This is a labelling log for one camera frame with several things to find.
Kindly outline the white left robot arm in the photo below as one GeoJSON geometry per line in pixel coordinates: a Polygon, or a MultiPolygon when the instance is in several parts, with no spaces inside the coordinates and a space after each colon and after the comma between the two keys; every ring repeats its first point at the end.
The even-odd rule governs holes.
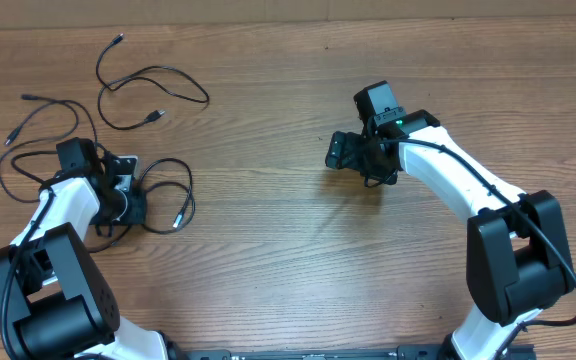
{"type": "Polygon", "coordinates": [[[117,300],[84,244],[89,226],[140,210],[136,160],[60,150],[25,229],[0,249],[0,333],[12,359],[181,359],[163,333],[145,330],[117,300]]]}

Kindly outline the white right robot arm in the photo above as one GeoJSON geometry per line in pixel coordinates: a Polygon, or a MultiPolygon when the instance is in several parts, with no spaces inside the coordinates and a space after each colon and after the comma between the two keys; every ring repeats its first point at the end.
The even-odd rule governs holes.
{"type": "Polygon", "coordinates": [[[478,164],[425,110],[365,118],[361,133],[332,135],[325,164],[352,169],[367,187],[399,173],[429,187],[467,228],[466,281],[474,305],[440,344],[400,345],[396,359],[533,359],[517,335],[542,326],[540,314],[576,291],[559,202],[528,194],[478,164]]]}

